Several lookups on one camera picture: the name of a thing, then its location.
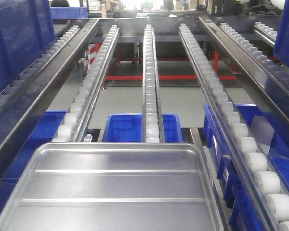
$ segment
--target red metal frame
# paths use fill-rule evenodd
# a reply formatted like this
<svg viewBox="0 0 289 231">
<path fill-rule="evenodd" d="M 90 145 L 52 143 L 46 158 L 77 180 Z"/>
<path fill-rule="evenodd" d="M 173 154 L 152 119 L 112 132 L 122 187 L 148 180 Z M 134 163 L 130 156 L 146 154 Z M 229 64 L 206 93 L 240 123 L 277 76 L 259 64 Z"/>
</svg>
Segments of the red metal frame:
<svg viewBox="0 0 289 231">
<path fill-rule="evenodd" d="M 235 76 L 219 76 L 220 80 L 236 80 Z M 142 80 L 142 76 L 106 76 L 106 80 Z M 159 76 L 160 80 L 197 79 L 195 75 Z"/>
<path fill-rule="evenodd" d="M 100 43 L 96 43 L 96 51 L 100 49 Z M 115 66 L 120 63 L 120 61 L 139 61 L 141 62 L 142 58 L 120 58 L 120 48 L 117 46 L 116 49 L 117 58 L 111 64 L 105 81 L 111 80 L 142 80 L 142 76 L 111 76 L 110 73 L 113 71 Z M 218 52 L 214 52 L 214 57 L 209 58 L 209 60 L 213 60 L 213 70 L 215 72 L 218 71 L 218 63 L 221 60 Z M 188 58 L 158 58 L 158 61 L 188 61 Z M 219 76 L 220 80 L 236 80 L 235 76 Z M 159 76 L 160 80 L 184 80 L 184 79 L 197 79 L 195 75 L 169 75 L 169 76 Z"/>
</svg>

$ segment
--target steel support bar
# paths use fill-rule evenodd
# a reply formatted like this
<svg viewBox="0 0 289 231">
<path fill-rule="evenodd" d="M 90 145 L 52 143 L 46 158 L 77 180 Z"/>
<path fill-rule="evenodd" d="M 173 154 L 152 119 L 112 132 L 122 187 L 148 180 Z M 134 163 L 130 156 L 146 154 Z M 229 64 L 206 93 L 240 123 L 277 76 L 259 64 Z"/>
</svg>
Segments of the steel support bar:
<svg viewBox="0 0 289 231">
<path fill-rule="evenodd" d="M 276 38 L 274 38 L 272 35 L 267 33 L 265 30 L 262 30 L 260 27 L 258 27 L 258 24 L 254 25 L 253 29 L 254 29 L 254 32 L 256 34 L 258 34 L 264 42 L 266 42 L 270 47 L 274 48 Z"/>
<path fill-rule="evenodd" d="M 0 179 L 98 32 L 97 20 L 78 23 L 81 30 L 0 115 Z"/>
<path fill-rule="evenodd" d="M 159 75 L 158 62 L 156 57 L 156 44 L 154 28 L 146 25 L 144 32 L 144 48 L 143 48 L 143 103 L 142 103 L 142 142 L 165 142 L 163 114 L 160 105 L 159 96 Z M 158 123 L 158 137 L 154 126 Z"/>
<path fill-rule="evenodd" d="M 82 116 L 78 122 L 78 125 L 75 128 L 75 132 L 73 134 L 71 142 L 81 142 L 85 138 L 86 131 L 87 131 L 87 128 L 89 126 L 89 123 L 90 123 L 90 120 L 92 117 L 92 113 L 95 109 L 95 105 L 96 105 L 98 96 L 100 94 L 104 78 L 105 78 L 106 73 L 109 69 L 110 61 L 111 61 L 112 56 L 113 56 L 115 49 L 116 49 L 118 38 L 119 38 L 119 29 L 117 28 L 115 36 L 112 39 L 112 42 L 110 44 L 108 53 L 106 54 L 106 58 L 104 59 L 104 61 L 102 63 L 102 67 L 101 67 L 100 72 L 98 74 L 98 77 L 96 79 L 95 85 L 92 89 L 92 97 L 90 99 L 90 102 L 87 104 L 84 112 L 82 113 Z"/>
<path fill-rule="evenodd" d="M 289 96 L 276 84 L 273 76 L 255 63 L 212 20 L 200 17 L 199 26 L 207 32 L 210 43 L 225 63 L 241 72 L 237 75 L 238 81 L 289 147 Z"/>
</svg>

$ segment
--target roller conveyor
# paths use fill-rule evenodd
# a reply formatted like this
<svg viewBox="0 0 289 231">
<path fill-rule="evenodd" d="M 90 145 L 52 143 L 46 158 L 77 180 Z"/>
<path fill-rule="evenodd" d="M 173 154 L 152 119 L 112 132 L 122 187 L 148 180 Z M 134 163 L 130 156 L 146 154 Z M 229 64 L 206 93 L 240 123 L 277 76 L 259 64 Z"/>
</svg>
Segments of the roller conveyor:
<svg viewBox="0 0 289 231">
<path fill-rule="evenodd" d="M 74 98 L 53 142 L 83 141 L 90 122 L 94 106 L 101 90 L 103 80 L 119 36 L 119 28 L 110 28 L 90 71 L 84 79 L 78 94 Z"/>
<path fill-rule="evenodd" d="M 163 116 L 159 101 L 155 35 L 152 25 L 145 27 L 143 58 L 145 62 L 143 67 L 142 140 L 144 142 L 165 142 Z"/>
<path fill-rule="evenodd" d="M 275 46 L 277 31 L 275 31 L 273 28 L 266 26 L 264 23 L 255 22 L 254 32 L 258 34 L 271 47 Z"/>
<path fill-rule="evenodd" d="M 289 200 L 289 192 L 287 192 L 286 187 L 278 178 L 278 175 L 275 173 L 275 170 L 268 159 L 266 161 L 268 166 L 265 167 L 265 169 L 260 170 L 274 175 L 277 185 L 280 184 L 281 187 L 266 192 L 265 188 L 263 188 L 264 191 L 261 191 L 261 187 L 264 187 L 264 185 L 257 186 L 255 184 L 253 174 L 256 175 L 256 179 L 257 177 L 258 179 L 261 179 L 260 182 L 265 182 L 268 179 L 262 178 L 263 172 L 251 171 L 251 166 L 249 166 L 247 162 L 252 158 L 253 154 L 251 153 L 258 153 L 258 155 L 266 158 L 263 154 L 263 150 L 257 145 L 245 120 L 242 115 L 239 115 L 238 110 L 234 106 L 229 95 L 227 95 L 225 88 L 216 76 L 208 60 L 206 60 L 195 38 L 186 25 L 180 26 L 180 35 L 207 101 L 214 111 L 214 116 L 216 120 L 219 121 L 220 128 L 230 146 L 232 161 L 236 170 L 241 173 L 239 176 L 242 178 L 241 182 L 244 183 L 246 190 L 249 192 L 257 211 L 259 212 L 258 216 L 261 218 L 266 229 L 279 230 L 276 214 L 274 216 L 272 214 L 276 213 L 278 209 L 274 206 L 270 195 L 267 194 L 282 192 L 283 195 L 288 198 L 287 200 Z M 279 221 L 285 220 L 289 220 L 289 217 L 281 218 Z"/>
<path fill-rule="evenodd" d="M 261 18 L 247 20 L 251 28 L 253 28 L 255 20 L 261 21 Z M 163 19 L 122 19 L 122 21 L 119 19 L 106 19 L 85 20 L 80 22 L 81 20 L 77 22 L 78 25 L 74 27 L 74 29 L 72 27 L 67 30 L 65 35 L 62 35 L 49 50 L 21 74 L 24 79 L 19 78 L 14 80 L 12 87 L 18 87 L 23 85 L 22 81 L 24 81 L 26 77 L 27 79 L 31 79 L 32 76 L 32 82 L 19 91 L 19 99 L 15 97 L 12 102 L 8 102 L 7 97 L 0 96 L 0 103 L 7 103 L 6 108 L 0 112 L 0 126 L 8 121 L 5 125 L 6 130 L 1 133 L 0 129 L 0 164 L 4 164 L 0 166 L 1 176 L 5 171 L 5 167 L 9 164 L 4 162 L 4 158 L 13 159 L 17 154 L 25 139 L 29 136 L 30 131 L 38 122 L 41 114 L 46 110 L 47 105 L 49 105 L 58 91 L 57 86 L 63 83 L 60 81 L 60 78 L 70 72 L 71 66 L 80 57 L 80 53 L 84 50 L 84 47 L 92 41 L 103 41 L 90 71 L 53 138 L 53 142 L 55 143 L 48 144 L 37 151 L 35 157 L 29 164 L 29 168 L 26 170 L 25 175 L 27 177 L 30 176 L 27 179 L 29 179 L 31 183 L 33 182 L 35 187 L 41 187 L 41 193 L 30 191 L 30 186 L 27 187 L 28 181 L 26 181 L 25 176 L 23 176 L 21 180 L 21 186 L 23 187 L 17 187 L 10 199 L 11 202 L 17 201 L 17 203 L 15 203 L 16 206 L 13 207 L 12 205 L 12 207 L 10 207 L 11 203 L 9 203 L 9 206 L 6 207 L 5 212 L 0 218 L 0 230 L 13 230 L 12 227 L 14 225 L 22 227 L 22 224 L 18 222 L 22 213 L 16 214 L 15 217 L 10 220 L 11 213 L 9 212 L 13 209 L 15 209 L 15 211 L 19 209 L 20 211 L 22 206 L 26 207 L 26 209 L 30 207 L 28 211 L 31 211 L 31 209 L 32 211 L 37 211 L 42 206 L 36 210 L 33 208 L 36 205 L 35 203 L 49 206 L 49 211 L 51 212 L 50 215 L 46 217 L 48 219 L 54 217 L 55 214 L 61 218 L 62 214 L 57 210 L 60 206 L 66 209 L 73 204 L 74 208 L 79 206 L 80 209 L 83 209 L 83 205 L 86 205 L 85 207 L 88 208 L 88 210 L 85 211 L 86 214 L 88 214 L 87 212 L 90 208 L 99 211 L 95 214 L 92 213 L 95 224 L 104 221 L 103 219 L 109 215 L 103 213 L 103 209 L 107 208 L 110 213 L 119 212 L 120 214 L 129 215 L 132 220 L 138 222 L 137 224 L 142 224 L 139 230 L 165 230 L 164 224 L 170 224 L 167 230 L 194 230 L 194 226 L 196 226 L 195 222 L 192 222 L 192 219 L 185 219 L 186 217 L 180 214 L 192 214 L 194 216 L 198 214 L 198 211 L 201 211 L 199 208 L 204 205 L 203 209 L 206 215 L 202 214 L 202 219 L 201 216 L 197 217 L 197 222 L 200 224 L 202 220 L 205 220 L 204 223 L 211 223 L 208 226 L 196 227 L 202 231 L 227 230 L 225 224 L 221 224 L 221 220 L 224 218 L 218 214 L 221 210 L 218 208 L 219 202 L 216 195 L 215 197 L 213 196 L 215 186 L 210 178 L 210 170 L 206 166 L 206 159 L 203 154 L 198 153 L 198 151 L 195 151 L 188 145 L 176 146 L 175 144 L 170 144 L 170 146 L 168 146 L 168 144 L 150 144 L 152 142 L 165 142 L 156 53 L 156 43 L 161 41 L 182 42 L 209 104 L 209 108 L 214 119 L 218 122 L 221 135 L 225 137 L 225 142 L 229 145 L 231 156 L 227 158 L 230 158 L 232 161 L 238 173 L 239 180 L 252 201 L 252 206 L 256 210 L 261 225 L 265 230 L 278 231 L 281 230 L 280 226 L 286 226 L 286 224 L 288 224 L 289 210 L 287 213 L 281 213 L 280 207 L 278 207 L 278 201 L 281 197 L 284 203 L 289 204 L 287 182 L 285 182 L 284 178 L 279 175 L 279 172 L 274 169 L 269 157 L 264 154 L 262 147 L 256 141 L 256 137 L 229 97 L 225 87 L 198 44 L 200 41 L 209 40 L 223 58 L 235 63 L 238 66 L 236 73 L 241 72 L 240 75 L 237 75 L 238 80 L 242 82 L 243 87 L 245 87 L 246 91 L 251 93 L 251 95 L 256 93 L 254 95 L 254 99 L 256 99 L 255 102 L 263 110 L 265 117 L 271 122 L 278 120 L 279 123 L 276 130 L 282 131 L 284 134 L 289 134 L 289 108 L 284 107 L 282 103 L 277 100 L 277 97 L 274 98 L 272 92 L 270 92 L 270 90 L 276 92 L 277 89 L 277 92 L 282 95 L 282 99 L 289 102 L 289 76 L 278 66 L 273 65 L 267 56 L 263 55 L 261 51 L 258 51 L 257 48 L 250 44 L 247 39 L 255 38 L 253 37 L 255 36 L 254 33 L 242 37 L 237 30 L 229 27 L 229 25 L 231 25 L 230 23 L 229 25 L 228 23 L 223 24 L 223 18 L 212 18 L 211 20 L 208 17 L 165 19 L 165 21 Z M 170 26 L 169 31 L 165 30 L 163 27 L 164 24 Z M 267 33 L 267 35 L 270 35 L 270 32 L 272 32 L 272 30 L 265 25 L 259 23 L 256 23 L 255 27 Z M 115 47 L 118 42 L 123 41 L 143 42 L 143 143 L 135 145 L 108 145 L 107 143 L 92 145 L 90 143 L 92 137 L 90 134 L 87 134 L 87 127 L 111 63 Z M 5 93 L 8 92 L 12 93 L 13 89 L 9 87 L 9 90 Z M 15 118 L 8 120 L 7 116 L 12 112 L 16 112 Z M 192 128 L 190 132 L 192 135 L 198 135 Z M 201 144 L 196 141 L 194 141 L 194 144 L 199 145 L 200 149 L 202 148 Z M 77 159 L 80 156 L 77 155 L 79 152 L 83 152 L 87 157 L 90 156 L 89 158 L 94 159 L 93 162 L 90 162 L 92 163 L 91 166 L 87 165 L 84 159 Z M 107 158 L 101 160 L 101 155 L 98 152 L 105 153 L 108 155 Z M 152 155 L 152 159 L 150 157 L 146 159 L 147 156 L 143 156 L 144 152 L 147 152 L 145 154 L 148 154 L 148 156 Z M 49 156 L 52 161 L 43 162 L 42 160 L 40 162 L 39 158 L 42 156 L 41 153 L 45 153 L 45 156 Z M 178 153 L 186 156 L 186 159 L 180 162 L 177 159 L 180 158 Z M 123 157 L 122 162 L 112 161 L 121 160 L 121 156 Z M 182 163 L 184 163 L 184 166 L 193 163 L 193 161 L 189 159 L 190 157 L 192 157 L 193 160 L 197 160 L 195 166 L 191 165 L 188 168 L 182 167 L 180 165 Z M 141 163 L 144 165 L 138 165 L 140 162 L 136 162 L 135 158 L 141 159 Z M 157 159 L 165 161 L 155 163 Z M 255 166 L 253 163 L 259 159 L 262 160 L 263 165 Z M 124 164 L 120 165 L 124 163 L 124 161 L 132 162 L 133 168 L 131 165 L 129 167 L 124 166 Z M 79 173 L 88 174 L 87 177 L 91 179 L 92 182 L 95 182 L 96 187 L 94 189 L 89 188 L 90 184 L 87 182 L 87 179 L 85 177 L 78 178 L 79 176 L 73 176 L 75 173 L 78 175 Z M 81 188 L 83 189 L 81 193 L 85 192 L 82 194 L 83 197 L 80 198 L 78 195 L 78 188 L 55 192 L 55 187 L 51 185 L 51 181 L 47 181 L 47 178 L 44 178 L 47 174 L 54 179 L 54 182 L 58 182 L 60 187 L 68 187 L 68 184 L 60 181 L 60 179 L 62 179 L 63 176 L 66 177 L 69 175 L 72 180 L 75 180 L 76 184 L 83 185 L 83 188 Z M 99 176 L 95 174 L 101 174 L 103 178 L 107 180 L 100 181 Z M 133 175 L 133 177 L 136 175 L 136 178 L 139 178 L 139 180 L 130 177 L 130 174 Z M 150 188 L 151 185 L 146 185 L 147 181 L 144 180 L 145 174 L 154 177 L 154 182 L 158 182 L 154 188 Z M 168 180 L 171 181 L 170 185 L 175 184 L 177 181 L 172 182 L 172 180 L 180 174 L 183 175 L 179 176 L 179 178 L 182 177 L 183 179 L 179 181 L 182 184 L 181 187 L 174 187 L 173 191 L 165 190 L 168 186 L 160 187 L 163 183 L 167 184 Z M 124 180 L 122 180 L 122 175 L 127 175 L 130 178 L 126 180 L 123 177 Z M 118 181 L 109 183 L 112 177 Z M 48 188 L 45 194 L 42 192 L 43 183 L 36 183 L 34 182 L 35 179 L 46 182 L 44 186 Z M 273 186 L 267 184 L 268 179 L 272 182 Z M 117 188 L 115 190 L 105 190 L 105 188 L 111 187 L 112 184 L 116 184 L 117 182 L 121 182 L 121 184 L 116 185 Z M 138 186 L 135 189 L 134 186 L 141 185 L 141 182 L 144 183 L 142 190 L 139 190 Z M 191 184 L 190 187 L 187 186 L 190 182 L 199 183 L 199 191 L 195 190 L 194 183 Z M 99 190 L 105 190 L 107 193 L 100 193 Z M 139 197 L 134 198 L 135 194 L 132 192 L 138 193 Z M 163 222 L 157 225 L 157 218 L 152 216 L 154 211 L 151 207 L 157 207 L 159 210 L 158 215 L 161 215 L 161 218 L 165 220 L 168 218 L 169 223 Z M 148 216 L 142 219 L 142 217 L 137 216 L 139 212 L 147 213 Z M 67 214 L 74 214 L 76 218 L 84 219 L 83 224 L 87 222 L 90 223 L 91 220 L 90 216 L 78 217 L 79 212 L 74 211 L 73 213 Z M 169 219 L 173 217 L 180 217 L 180 222 L 174 222 L 176 219 Z M 114 230 L 122 224 L 116 216 L 112 218 L 114 222 L 108 226 L 109 230 Z M 26 221 L 28 224 L 35 225 L 35 223 L 32 222 L 35 221 L 34 219 L 35 218 L 32 217 Z M 7 220 L 11 222 L 10 226 L 2 226 Z M 73 217 L 70 217 L 69 225 L 76 230 L 77 227 L 73 226 L 75 223 L 72 221 Z M 98 225 L 99 227 L 105 227 L 103 222 L 100 222 Z M 130 228 L 130 226 L 121 225 L 120 228 L 126 230 Z"/>
</svg>

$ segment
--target gray floor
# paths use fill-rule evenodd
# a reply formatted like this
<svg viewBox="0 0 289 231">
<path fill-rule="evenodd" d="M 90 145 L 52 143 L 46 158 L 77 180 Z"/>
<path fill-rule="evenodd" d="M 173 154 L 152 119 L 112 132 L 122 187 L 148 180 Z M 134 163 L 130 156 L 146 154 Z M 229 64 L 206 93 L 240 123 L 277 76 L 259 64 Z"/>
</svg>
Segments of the gray floor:
<svg viewBox="0 0 289 231">
<path fill-rule="evenodd" d="M 66 110 L 69 108 L 83 80 L 81 71 L 82 68 L 75 68 L 48 110 Z M 121 82 L 112 82 L 108 84 L 106 90 L 100 92 L 89 128 L 105 128 L 107 117 L 112 113 L 141 113 L 142 88 L 137 86 L 139 83 L 130 83 L 133 87 L 120 87 L 121 84 Z M 172 86 L 172 83 L 166 83 L 164 85 Z M 185 82 L 183 85 L 185 87 L 160 88 L 162 111 L 163 113 L 177 114 L 181 121 L 181 127 L 183 128 L 203 127 L 203 105 L 206 101 L 202 90 L 199 87 L 194 87 L 194 84 L 192 84 L 191 87 L 186 87 Z M 235 103 L 252 103 L 252 100 L 242 88 L 231 87 L 226 89 Z M 216 179 L 216 172 L 210 153 L 205 146 L 204 149 L 221 201 L 224 216 L 226 220 L 229 220 L 231 210 L 225 206 L 223 193 Z"/>
</svg>

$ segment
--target person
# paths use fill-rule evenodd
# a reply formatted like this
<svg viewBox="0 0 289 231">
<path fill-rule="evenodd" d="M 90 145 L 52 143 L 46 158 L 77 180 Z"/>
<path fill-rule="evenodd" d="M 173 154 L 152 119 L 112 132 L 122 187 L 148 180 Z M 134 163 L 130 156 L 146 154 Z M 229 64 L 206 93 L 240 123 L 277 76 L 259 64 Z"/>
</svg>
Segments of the person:
<svg viewBox="0 0 289 231">
<path fill-rule="evenodd" d="M 67 0 L 52 0 L 52 7 L 69 7 Z"/>
<path fill-rule="evenodd" d="M 115 0 L 101 0 L 101 2 L 105 4 L 106 11 L 112 10 L 115 5 L 120 5 L 120 2 Z"/>
<path fill-rule="evenodd" d="M 149 1 L 145 1 L 141 3 L 141 11 L 150 11 L 152 9 L 152 5 Z"/>
<path fill-rule="evenodd" d="M 172 11 L 174 9 L 172 0 L 164 0 L 164 9 L 168 11 Z"/>
<path fill-rule="evenodd" d="M 107 11 L 107 13 L 115 13 L 115 12 L 118 12 L 119 10 L 120 10 L 120 5 L 115 4 L 110 10 Z"/>
</svg>

